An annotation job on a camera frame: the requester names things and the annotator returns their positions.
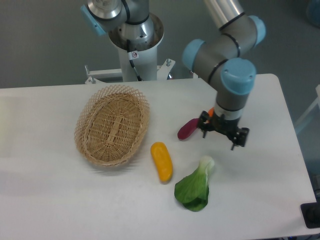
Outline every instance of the yellow toy vegetable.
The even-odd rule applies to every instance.
[[[151,146],[151,155],[161,182],[168,182],[173,173],[173,166],[170,154],[163,142],[155,142]]]

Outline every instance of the green leafy vegetable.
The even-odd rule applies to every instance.
[[[208,179],[214,165],[212,157],[203,156],[198,168],[175,184],[174,196],[186,209],[198,212],[208,204]]]

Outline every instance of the wicker basket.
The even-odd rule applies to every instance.
[[[76,148],[95,165],[126,163],[147,132],[149,111],[145,96],[137,89],[112,85],[99,90],[77,121]]]

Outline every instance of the white table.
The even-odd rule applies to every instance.
[[[101,169],[74,144],[88,99],[111,83],[0,89],[0,239],[2,240],[250,240],[315,234],[300,204],[315,202],[279,84],[258,75],[240,127],[246,147],[216,132],[177,132],[216,91],[201,79],[126,83],[150,103],[150,123],[130,164]],[[160,183],[150,155],[164,142],[174,174]],[[215,160],[209,202],[191,212],[174,197],[175,183],[201,156]]]

